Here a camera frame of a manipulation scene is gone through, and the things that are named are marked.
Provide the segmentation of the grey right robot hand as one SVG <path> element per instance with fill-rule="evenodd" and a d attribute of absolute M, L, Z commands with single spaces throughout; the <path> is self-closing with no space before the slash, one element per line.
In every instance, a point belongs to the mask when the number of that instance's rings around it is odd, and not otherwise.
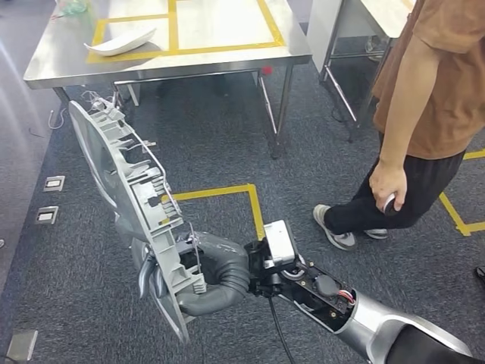
<path fill-rule="evenodd" d="M 210 315 L 244 300 L 250 285 L 247 254 L 239 244 L 205 232 L 175 240 L 171 232 L 140 251 L 140 297 L 149 294 L 167 314 Z"/>

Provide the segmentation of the person's hand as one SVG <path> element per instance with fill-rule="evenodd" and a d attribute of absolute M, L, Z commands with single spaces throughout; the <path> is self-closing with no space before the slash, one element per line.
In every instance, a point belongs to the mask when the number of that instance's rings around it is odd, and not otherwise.
<path fill-rule="evenodd" d="M 381 212 L 385 212 L 391 201 L 394 210 L 399 212 L 405 202 L 407 180 L 403 163 L 379 160 L 369 182 L 376 207 Z"/>

